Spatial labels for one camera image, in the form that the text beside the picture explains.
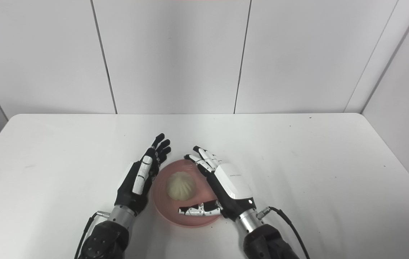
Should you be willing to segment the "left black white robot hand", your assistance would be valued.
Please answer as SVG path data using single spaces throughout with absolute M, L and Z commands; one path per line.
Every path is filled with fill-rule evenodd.
M 171 141 L 161 133 L 156 136 L 144 155 L 135 161 L 117 190 L 115 206 L 128 208 L 138 216 L 147 206 L 149 190 L 157 177 L 161 165 L 171 152 Z

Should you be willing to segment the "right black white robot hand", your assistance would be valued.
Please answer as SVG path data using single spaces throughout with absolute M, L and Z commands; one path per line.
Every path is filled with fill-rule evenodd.
M 234 165 L 224 163 L 200 146 L 195 146 L 193 150 L 196 155 L 187 154 L 184 159 L 197 166 L 216 199 L 180 207 L 179 214 L 194 217 L 222 215 L 235 221 L 243 213 L 257 209 L 248 183 Z

